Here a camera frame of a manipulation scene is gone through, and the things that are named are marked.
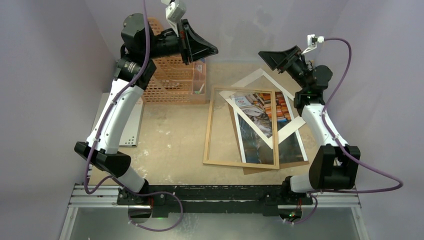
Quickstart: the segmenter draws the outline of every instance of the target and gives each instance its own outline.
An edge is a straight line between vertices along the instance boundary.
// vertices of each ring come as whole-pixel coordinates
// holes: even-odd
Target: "orange plastic basket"
[[[164,28],[156,19],[148,19],[155,35]],[[162,57],[153,60],[156,72],[153,74],[143,100],[158,104],[205,104],[206,63],[196,61],[185,65],[179,56]]]

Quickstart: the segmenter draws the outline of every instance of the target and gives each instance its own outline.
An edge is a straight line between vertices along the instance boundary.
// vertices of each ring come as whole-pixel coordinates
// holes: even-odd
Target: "white picture mat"
[[[282,87],[280,84],[278,84],[277,81],[275,81],[268,73],[266,73],[262,68],[257,69],[256,71],[252,72],[251,74],[247,75],[246,77],[242,78],[241,80],[237,81],[231,87],[238,87],[243,88],[247,85],[253,83],[260,77],[266,77],[274,86],[276,86],[283,94],[284,99],[286,101],[290,117],[292,117],[292,121],[289,122],[286,126],[281,128],[278,131],[278,144],[283,142],[286,138],[288,138],[290,135],[296,132],[296,136],[298,137],[299,145],[301,145],[302,154],[304,155],[304,159],[307,159],[306,154],[304,154],[305,149],[303,148],[302,140],[300,139],[299,131],[298,129],[302,127],[305,124],[305,121],[302,117],[298,116],[293,119],[293,111],[290,106],[290,102],[287,98],[290,100],[294,100],[294,96],[287,91],[284,87]],[[256,126],[255,123],[253,123],[250,118],[236,105],[236,103],[231,99],[231,96],[235,94],[235,91],[221,91],[219,94],[228,102],[228,104],[233,107],[234,111],[236,111],[245,121],[246,123],[265,141],[265,143],[273,149],[273,139],[272,137],[268,138],[265,136],[265,134]]]
[[[240,123],[239,123],[238,113],[235,110],[235,108],[232,109],[232,112],[234,114],[235,127],[237,129],[237,136],[238,136],[237,139],[238,139],[238,145],[240,146],[240,157],[241,157],[241,161],[243,163],[245,163],[246,162],[245,146],[243,145],[242,131],[240,130]]]

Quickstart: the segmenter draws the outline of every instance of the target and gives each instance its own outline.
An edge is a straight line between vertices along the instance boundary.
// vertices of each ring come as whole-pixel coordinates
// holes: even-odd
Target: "photograph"
[[[230,119],[226,121],[220,121],[220,124],[226,124],[229,127],[228,130],[232,129],[232,132],[226,131],[226,140],[230,141],[225,144],[225,146],[230,146],[229,150],[232,151],[232,156],[227,159],[226,155],[221,155],[217,158],[210,159],[210,149],[211,149],[211,136],[212,129],[214,125],[214,111],[215,111],[215,102],[217,98],[217,109],[222,109],[223,106],[227,106],[229,111],[225,114],[226,117],[230,117]],[[212,92],[209,103],[209,113],[207,119],[207,127],[206,127],[206,136],[204,142],[204,154],[203,154],[203,164],[206,165],[221,165],[221,166],[232,166],[232,167],[243,167],[243,168],[255,168],[255,169],[268,169],[268,170],[278,170],[281,165],[277,159],[278,153],[278,136],[279,133],[277,131],[277,119],[272,119],[272,122],[269,123],[270,119],[265,112],[264,104],[270,104],[271,102],[277,102],[275,99],[276,95],[274,90],[272,89],[257,89],[257,88],[240,88],[240,87],[231,87],[231,86],[220,86],[214,85],[212,86]],[[246,115],[244,111],[240,109],[242,106],[243,109],[252,116],[251,118]],[[271,112],[276,112],[276,105],[270,104]],[[250,128],[251,136],[246,138],[250,139],[250,142],[245,141],[245,145],[250,147],[246,148],[248,151],[254,151],[251,154],[247,154],[247,156],[257,156],[257,147],[259,150],[259,157],[256,159],[246,160],[235,159],[240,154],[240,144],[242,137],[241,131],[243,131],[243,135],[247,136],[249,133],[249,128],[242,127],[240,128],[239,118],[234,114],[234,111],[237,112],[238,115],[241,116],[242,119],[245,120],[246,125]],[[263,139],[264,143],[257,143],[259,139]]]
[[[245,96],[231,97],[236,106],[260,129],[267,137],[273,135],[271,95],[266,93],[247,93]],[[281,92],[275,92],[277,130],[284,128],[292,120],[290,104]],[[240,147],[240,156],[243,163],[273,164],[273,150],[262,137],[252,129],[234,109],[237,139]],[[296,131],[278,145],[278,159],[280,164],[307,161],[303,144]]]

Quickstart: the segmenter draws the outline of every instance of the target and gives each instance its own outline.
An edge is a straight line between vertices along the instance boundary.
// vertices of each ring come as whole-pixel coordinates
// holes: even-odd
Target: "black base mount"
[[[286,218],[287,210],[279,209],[279,205],[296,206],[299,199],[304,205],[312,205],[312,200],[305,193],[290,191],[288,180],[282,185],[150,185],[148,189],[150,193],[175,194],[184,213],[255,213]],[[180,212],[177,200],[168,194],[139,197],[122,188],[119,189],[117,204],[150,205],[154,218],[166,218],[169,213]]]
[[[356,159],[361,152],[357,146],[345,146],[344,149]],[[334,165],[337,159],[340,165]],[[309,169],[310,185],[314,189],[352,189],[355,185],[358,164],[343,154],[340,147],[321,146]]]
[[[77,141],[73,150],[87,160],[91,147],[89,147],[87,142]],[[101,171],[106,171],[114,178],[119,178],[130,167],[131,157],[120,151],[114,154],[107,154],[103,150],[94,150],[90,162]]]

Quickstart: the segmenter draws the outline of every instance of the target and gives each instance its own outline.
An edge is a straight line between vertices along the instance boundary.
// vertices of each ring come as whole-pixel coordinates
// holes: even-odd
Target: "wooden picture frame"
[[[275,92],[282,92],[284,94],[284,97],[287,97],[291,101],[294,100],[295,96],[293,94],[291,94],[283,86],[281,86],[275,79],[273,79],[262,68],[258,68],[257,70],[253,71],[249,75],[245,76],[244,78],[240,79],[236,83],[232,84],[231,87],[243,88],[243,87],[245,87],[249,84],[252,84],[256,80],[260,79],[261,77],[265,77],[269,82],[271,82],[279,90],[279,91],[276,90]],[[225,98],[228,94],[231,94],[231,93],[226,92],[225,94],[221,94],[221,96],[223,98]],[[289,108],[289,111],[290,111],[290,115],[293,115],[291,108]],[[292,168],[292,167],[298,167],[298,166],[304,166],[304,165],[310,164],[309,159],[308,159],[308,155],[306,154],[305,148],[303,147],[301,135],[299,133],[299,129],[305,124],[305,121],[302,119],[302,117],[297,116],[297,117],[293,118],[292,122],[290,122],[289,124],[290,124],[290,127],[285,126],[284,130],[281,129],[280,131],[278,131],[278,141],[279,141],[278,144],[282,143],[288,136],[295,133],[297,139],[299,140],[299,143],[301,143],[300,149],[302,151],[302,155],[303,155],[303,158],[304,158],[305,161],[282,163],[282,164],[280,164],[280,169],[286,169],[286,168]],[[245,175],[262,173],[262,172],[265,172],[265,171],[268,171],[268,169],[243,167],[243,172],[244,172]]]
[[[247,167],[247,168],[256,168],[256,169],[279,170],[280,169],[280,161],[279,161],[279,158],[278,158],[278,156],[279,156],[279,152],[278,152],[279,151],[279,148],[278,148],[279,141],[278,141],[277,118],[276,117],[273,117],[272,121],[271,121],[272,142],[273,142],[273,147],[271,149],[273,150],[273,164],[228,162],[228,161],[222,161],[222,160],[210,160],[209,159],[211,136],[212,136],[211,130],[212,130],[212,124],[213,124],[216,90],[270,94],[271,102],[274,103],[276,101],[276,95],[275,95],[274,90],[252,89],[252,88],[244,88],[244,87],[229,87],[229,86],[221,86],[221,85],[212,86],[210,103],[209,103],[209,113],[208,113],[208,119],[207,119],[207,127],[206,127],[206,138],[205,138],[205,142],[204,142],[203,164],[230,166],[230,167]],[[235,103],[232,103],[232,102],[234,102],[233,100],[227,100],[226,99],[226,101],[229,105],[232,105],[232,104],[235,105]],[[272,116],[277,115],[277,108],[276,108],[275,104],[271,105],[271,115]]]

